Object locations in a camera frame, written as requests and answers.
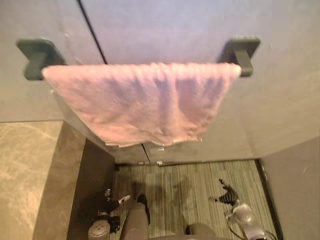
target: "towel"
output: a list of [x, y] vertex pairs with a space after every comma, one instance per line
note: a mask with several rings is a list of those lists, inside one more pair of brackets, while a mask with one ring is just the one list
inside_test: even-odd
[[64, 65], [42, 70], [70, 108], [106, 145], [201, 141], [236, 64]]

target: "green carpet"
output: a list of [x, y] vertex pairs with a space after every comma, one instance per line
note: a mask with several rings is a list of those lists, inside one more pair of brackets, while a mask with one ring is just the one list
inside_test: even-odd
[[[128, 209], [145, 193], [148, 199], [151, 224], [150, 238], [182, 233], [192, 223], [207, 224], [219, 237], [237, 239], [228, 229], [224, 211], [230, 206], [212, 202], [225, 190], [223, 179], [252, 207], [262, 227], [275, 234], [264, 189], [254, 160], [221, 161], [212, 163], [162, 166], [120, 166], [115, 172], [113, 198], [131, 195], [131, 200], [113, 212], [121, 218], [121, 227]], [[241, 235], [238, 226], [232, 226]], [[111, 234], [118, 240], [120, 232]]]

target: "towel bar bracket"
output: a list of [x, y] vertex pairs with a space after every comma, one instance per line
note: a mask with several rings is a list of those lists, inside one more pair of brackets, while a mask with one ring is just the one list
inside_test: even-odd
[[260, 44], [257, 37], [241, 37], [229, 40], [218, 63], [234, 63], [241, 67], [241, 77], [249, 77], [254, 71], [251, 58]]
[[20, 39], [16, 45], [29, 59], [29, 63], [24, 70], [24, 77], [27, 80], [43, 80], [43, 68], [66, 64], [55, 45], [47, 39]]

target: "black shoe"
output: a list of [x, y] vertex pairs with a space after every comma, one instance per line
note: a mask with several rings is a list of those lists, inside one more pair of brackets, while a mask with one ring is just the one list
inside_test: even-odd
[[145, 213], [146, 213], [146, 216], [148, 217], [148, 224], [150, 225], [150, 212], [148, 208], [148, 201], [147, 201], [146, 195], [144, 194], [139, 195], [137, 199], [137, 203], [142, 203], [145, 206]]

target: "gray panel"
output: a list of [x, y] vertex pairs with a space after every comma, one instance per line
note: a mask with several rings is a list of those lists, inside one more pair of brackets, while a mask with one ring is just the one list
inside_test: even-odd
[[28, 61], [18, 39], [48, 38], [68, 64], [103, 63], [75, 0], [1, 1], [0, 32], [0, 122], [63, 117], [47, 83], [23, 77]]
[[[317, 135], [319, 0], [83, 0], [83, 3], [111, 64], [210, 63], [216, 61], [233, 36], [255, 35], [262, 40], [252, 60], [253, 76], [239, 80], [229, 91], [232, 102], [228, 108], [232, 109], [232, 116], [220, 116], [224, 121], [213, 123], [202, 144], [172, 146], [168, 148], [172, 154], [162, 156], [152, 153], [153, 162], [170, 160], [174, 152], [179, 159], [190, 159], [190, 149], [198, 151], [192, 154], [197, 161], [207, 160], [209, 153], [211, 160], [250, 154], [259, 157]], [[225, 143], [218, 150], [215, 147], [211, 150], [212, 139], [216, 139], [214, 143], [225, 139]], [[226, 140], [231, 140], [228, 143], [236, 145], [235, 149], [241, 144], [248, 151], [241, 149], [230, 154]]]
[[262, 159], [284, 239], [320, 239], [320, 137]]
[[152, 162], [196, 162], [253, 157], [246, 133], [233, 110], [231, 95], [225, 98], [202, 142], [182, 142], [169, 147], [145, 143], [144, 146]]
[[88, 240], [98, 210], [104, 209], [106, 189], [113, 189], [115, 158], [86, 141], [70, 215], [67, 240]]

